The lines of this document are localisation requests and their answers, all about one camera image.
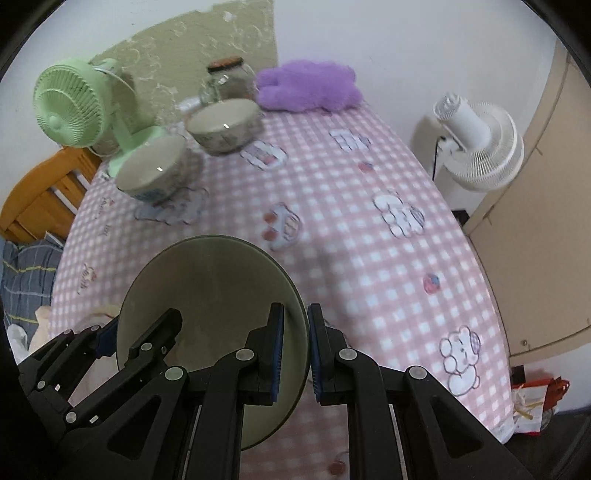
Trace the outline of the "floral ceramic bowl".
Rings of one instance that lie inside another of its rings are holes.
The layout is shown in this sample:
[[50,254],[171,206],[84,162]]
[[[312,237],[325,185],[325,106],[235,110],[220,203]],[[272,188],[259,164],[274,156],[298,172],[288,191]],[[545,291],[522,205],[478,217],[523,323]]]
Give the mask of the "floral ceramic bowl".
[[249,99],[228,99],[193,113],[185,130],[209,154],[239,150],[263,131],[263,114]]
[[116,188],[145,203],[166,200],[183,184],[187,152],[181,135],[164,135],[146,142],[119,169]]
[[116,357],[125,364],[132,344],[169,308],[182,327],[165,361],[187,371],[209,367],[245,347],[266,325],[274,302],[286,309],[280,391],[270,407],[245,409],[242,446],[252,448],[287,421],[308,376],[308,319],[287,272],[269,254],[235,237],[204,235],[160,252],[138,274],[121,306]]

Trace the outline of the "grey plaid pillow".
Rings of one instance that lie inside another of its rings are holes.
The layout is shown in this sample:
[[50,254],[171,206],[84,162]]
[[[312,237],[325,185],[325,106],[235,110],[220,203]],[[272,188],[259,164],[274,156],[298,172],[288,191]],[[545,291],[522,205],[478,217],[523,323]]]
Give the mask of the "grey plaid pillow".
[[51,304],[63,248],[51,240],[30,244],[7,241],[1,257],[1,300],[7,325],[38,326],[35,312]]

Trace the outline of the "pink checkered tablecloth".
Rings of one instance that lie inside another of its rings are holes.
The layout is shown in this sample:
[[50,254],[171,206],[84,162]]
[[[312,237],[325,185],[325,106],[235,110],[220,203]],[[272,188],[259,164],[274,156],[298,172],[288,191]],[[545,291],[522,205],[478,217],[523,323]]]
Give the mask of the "pink checkered tablecloth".
[[442,343],[468,336],[478,384],[459,400],[487,428],[512,414],[505,337],[484,273],[442,195],[369,107],[270,112],[245,152],[199,154],[195,200],[145,214],[99,172],[77,211],[52,292],[49,332],[122,302],[144,265],[192,236],[224,234],[266,250],[305,303],[349,345],[397,370],[453,375]]

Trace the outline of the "red gift bag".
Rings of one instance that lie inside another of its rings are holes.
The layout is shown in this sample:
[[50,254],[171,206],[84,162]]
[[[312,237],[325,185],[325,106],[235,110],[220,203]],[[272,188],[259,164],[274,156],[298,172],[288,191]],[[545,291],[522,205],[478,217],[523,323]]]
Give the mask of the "red gift bag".
[[546,378],[512,387],[513,421],[518,434],[540,435],[547,428],[558,403],[568,393],[570,382]]

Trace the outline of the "beige cabinet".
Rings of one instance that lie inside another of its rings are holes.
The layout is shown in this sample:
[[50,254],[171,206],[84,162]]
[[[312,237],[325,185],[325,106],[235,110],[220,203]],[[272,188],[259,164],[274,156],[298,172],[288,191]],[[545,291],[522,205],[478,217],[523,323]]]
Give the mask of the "beige cabinet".
[[511,366],[590,341],[590,86],[561,43],[524,142],[516,179],[465,226]]

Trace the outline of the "cotton swab container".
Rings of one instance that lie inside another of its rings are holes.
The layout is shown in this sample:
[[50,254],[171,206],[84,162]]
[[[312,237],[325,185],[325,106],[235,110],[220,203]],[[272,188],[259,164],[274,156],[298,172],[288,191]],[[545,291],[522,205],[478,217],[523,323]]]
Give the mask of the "cotton swab container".
[[189,97],[180,101],[176,108],[183,115],[190,115],[191,113],[199,110],[202,106],[202,102],[199,96]]

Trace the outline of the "green desk fan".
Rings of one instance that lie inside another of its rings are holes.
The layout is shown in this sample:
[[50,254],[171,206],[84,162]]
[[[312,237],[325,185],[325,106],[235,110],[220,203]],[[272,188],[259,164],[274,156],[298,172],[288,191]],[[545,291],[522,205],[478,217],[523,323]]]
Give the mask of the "green desk fan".
[[130,86],[123,79],[117,60],[106,58],[93,65],[68,59],[43,70],[33,90],[37,124],[54,142],[90,148],[105,134],[114,136],[118,151],[108,162],[108,174],[112,178],[136,149],[166,133],[160,126],[131,132],[125,124],[123,108],[113,96],[116,83]]

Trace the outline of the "glass mug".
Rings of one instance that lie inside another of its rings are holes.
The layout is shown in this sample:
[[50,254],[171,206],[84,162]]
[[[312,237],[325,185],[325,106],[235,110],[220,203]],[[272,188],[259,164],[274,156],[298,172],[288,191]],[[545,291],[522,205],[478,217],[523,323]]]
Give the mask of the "glass mug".
[[204,79],[198,91],[198,100],[201,107],[205,107],[221,101],[221,94],[218,90],[215,79]]

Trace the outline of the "white standing fan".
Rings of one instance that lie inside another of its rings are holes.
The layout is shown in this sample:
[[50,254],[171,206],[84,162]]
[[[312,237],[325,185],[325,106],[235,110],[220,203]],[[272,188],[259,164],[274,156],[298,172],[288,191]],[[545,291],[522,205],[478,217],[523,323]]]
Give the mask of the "white standing fan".
[[434,115],[447,132],[436,147],[438,163],[462,188],[488,193],[516,178],[525,145],[507,110],[448,93],[434,105]]

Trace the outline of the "glass jar black lid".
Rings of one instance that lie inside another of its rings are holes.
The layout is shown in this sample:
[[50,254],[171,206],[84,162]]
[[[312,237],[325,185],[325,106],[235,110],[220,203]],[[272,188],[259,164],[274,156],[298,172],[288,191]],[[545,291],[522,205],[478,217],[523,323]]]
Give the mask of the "glass jar black lid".
[[256,73],[240,56],[215,60],[206,67],[207,79],[217,81],[221,101],[235,98],[256,99]]

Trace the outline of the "purple plush toy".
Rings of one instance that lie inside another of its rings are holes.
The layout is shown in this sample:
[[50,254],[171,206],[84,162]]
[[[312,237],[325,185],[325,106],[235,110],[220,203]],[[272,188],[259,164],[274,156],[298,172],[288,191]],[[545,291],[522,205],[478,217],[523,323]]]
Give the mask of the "purple plush toy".
[[259,71],[256,86],[256,102],[270,111],[339,112],[363,102],[363,94],[356,87],[356,72],[335,62],[290,61]]

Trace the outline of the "green patterned wall cloth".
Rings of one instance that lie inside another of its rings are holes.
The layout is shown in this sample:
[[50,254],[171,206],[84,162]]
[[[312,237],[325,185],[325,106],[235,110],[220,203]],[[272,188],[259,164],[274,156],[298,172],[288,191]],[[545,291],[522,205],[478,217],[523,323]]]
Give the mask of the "green patterned wall cloth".
[[119,62],[113,98],[128,128],[180,120],[176,104],[197,95],[211,62],[239,56],[247,70],[277,64],[272,1],[231,1],[153,24],[96,55]]

